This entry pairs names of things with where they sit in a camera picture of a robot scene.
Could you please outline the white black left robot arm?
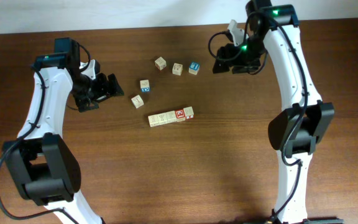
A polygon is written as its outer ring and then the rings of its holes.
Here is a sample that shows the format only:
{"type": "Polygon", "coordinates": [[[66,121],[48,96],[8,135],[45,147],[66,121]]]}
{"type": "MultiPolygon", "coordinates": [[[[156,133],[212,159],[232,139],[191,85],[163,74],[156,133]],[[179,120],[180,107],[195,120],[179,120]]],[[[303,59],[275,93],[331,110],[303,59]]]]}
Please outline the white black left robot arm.
{"type": "Polygon", "coordinates": [[[44,214],[54,213],[62,223],[104,223],[80,190],[80,165],[63,140],[63,120],[69,95],[85,112],[124,92],[96,60],[83,63],[67,52],[38,56],[32,69],[26,121],[17,139],[2,145],[0,164],[7,165],[19,195],[45,207],[44,214]]]}

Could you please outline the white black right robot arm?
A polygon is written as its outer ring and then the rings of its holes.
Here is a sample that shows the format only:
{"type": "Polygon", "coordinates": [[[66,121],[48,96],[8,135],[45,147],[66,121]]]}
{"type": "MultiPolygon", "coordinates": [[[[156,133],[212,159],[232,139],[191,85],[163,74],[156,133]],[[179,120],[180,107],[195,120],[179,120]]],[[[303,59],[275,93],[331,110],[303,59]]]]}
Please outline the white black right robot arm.
{"type": "Polygon", "coordinates": [[[334,116],[332,103],[318,93],[301,46],[299,20],[291,4],[270,0],[246,4],[247,20],[232,20],[222,32],[229,43],[216,53],[213,73],[256,75],[271,59],[279,85],[281,112],[268,125],[268,138],[278,157],[278,196],[266,223],[342,223],[310,220],[306,186],[310,162],[334,116]]]}

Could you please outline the wooden block red face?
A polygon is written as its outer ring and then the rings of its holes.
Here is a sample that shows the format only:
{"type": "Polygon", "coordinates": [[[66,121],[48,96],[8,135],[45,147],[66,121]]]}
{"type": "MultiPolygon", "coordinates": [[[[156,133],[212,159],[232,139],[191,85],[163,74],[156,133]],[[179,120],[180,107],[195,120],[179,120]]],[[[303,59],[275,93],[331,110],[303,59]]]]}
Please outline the wooden block red face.
{"type": "Polygon", "coordinates": [[[193,107],[189,106],[183,109],[186,119],[192,119],[194,118],[194,111],[193,107]]]}

